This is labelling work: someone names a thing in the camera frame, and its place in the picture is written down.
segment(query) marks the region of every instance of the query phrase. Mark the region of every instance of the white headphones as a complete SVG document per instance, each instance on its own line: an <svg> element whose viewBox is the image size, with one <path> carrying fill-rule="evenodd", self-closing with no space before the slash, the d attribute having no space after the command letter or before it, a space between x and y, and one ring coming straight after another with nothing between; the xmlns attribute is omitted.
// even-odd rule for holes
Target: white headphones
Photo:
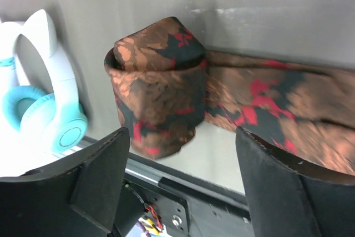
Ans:
<svg viewBox="0 0 355 237"><path fill-rule="evenodd" d="M42 58L53 94L31 85L19 86L15 48L20 35ZM85 136L87 118L79 104L75 75L45 10L35 12L26 22L0 22L0 96L9 124L44 151L62 153Z"/></svg>

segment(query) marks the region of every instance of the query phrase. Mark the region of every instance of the patterned fabric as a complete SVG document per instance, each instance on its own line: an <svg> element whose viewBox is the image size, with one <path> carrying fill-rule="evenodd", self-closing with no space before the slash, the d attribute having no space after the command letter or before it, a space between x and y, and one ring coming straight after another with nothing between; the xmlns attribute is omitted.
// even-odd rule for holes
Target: patterned fabric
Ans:
<svg viewBox="0 0 355 237"><path fill-rule="evenodd" d="M354 72L206 51L173 17L117 41L105 69L146 157L178 152L205 118L355 175Z"/></svg>

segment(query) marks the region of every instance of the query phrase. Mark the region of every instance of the screw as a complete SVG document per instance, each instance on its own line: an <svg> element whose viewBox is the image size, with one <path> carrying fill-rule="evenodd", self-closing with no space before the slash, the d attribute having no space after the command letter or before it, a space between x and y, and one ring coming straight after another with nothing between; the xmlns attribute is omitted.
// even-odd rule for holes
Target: screw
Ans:
<svg viewBox="0 0 355 237"><path fill-rule="evenodd" d="M182 220L180 219L180 217L174 215L172 222L173 222L175 227L178 227L182 223Z"/></svg>

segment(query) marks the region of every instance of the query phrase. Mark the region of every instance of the rolled fabric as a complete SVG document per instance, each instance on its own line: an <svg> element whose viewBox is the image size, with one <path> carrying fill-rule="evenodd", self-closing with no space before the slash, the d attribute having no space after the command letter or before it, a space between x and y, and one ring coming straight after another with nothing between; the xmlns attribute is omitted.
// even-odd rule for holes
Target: rolled fabric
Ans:
<svg viewBox="0 0 355 237"><path fill-rule="evenodd" d="M178 19L162 19L117 41L105 69L134 150L159 159L195 136L205 116L205 48Z"/></svg>
<svg viewBox="0 0 355 237"><path fill-rule="evenodd" d="M178 152L204 113L209 123L242 127L271 146L355 175L350 70L206 51L174 17L117 41L105 69L119 120L141 155Z"/></svg>

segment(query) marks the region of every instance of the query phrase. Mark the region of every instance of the purple wire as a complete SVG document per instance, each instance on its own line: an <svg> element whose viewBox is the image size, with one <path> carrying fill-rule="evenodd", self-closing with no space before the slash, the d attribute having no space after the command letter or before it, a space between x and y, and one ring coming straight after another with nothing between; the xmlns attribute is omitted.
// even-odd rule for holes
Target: purple wire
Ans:
<svg viewBox="0 0 355 237"><path fill-rule="evenodd" d="M136 225L143 231L143 234L145 234L146 237L151 237L150 233L147 231L145 226L143 226L142 222L137 221Z"/></svg>

